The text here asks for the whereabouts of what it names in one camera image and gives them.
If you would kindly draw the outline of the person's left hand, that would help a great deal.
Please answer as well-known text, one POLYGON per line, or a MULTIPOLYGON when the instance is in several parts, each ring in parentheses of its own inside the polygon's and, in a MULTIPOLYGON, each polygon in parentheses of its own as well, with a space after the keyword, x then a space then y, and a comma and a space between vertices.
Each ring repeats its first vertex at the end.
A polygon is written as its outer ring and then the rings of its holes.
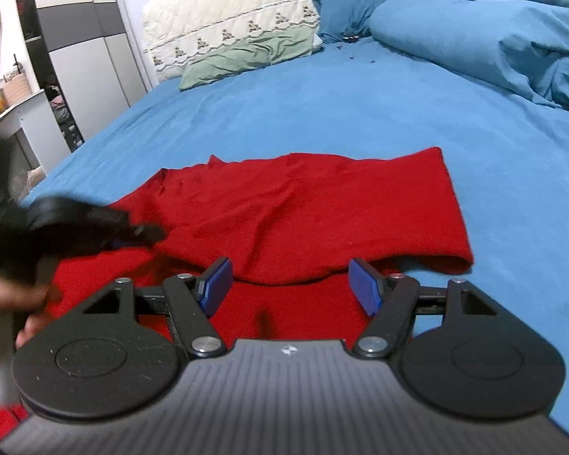
POLYGON ((58 303, 61 291, 54 284, 22 284, 0 277, 0 315, 6 313, 27 314, 25 325, 14 339, 16 348, 52 322, 53 316, 46 310, 48 305, 58 303))

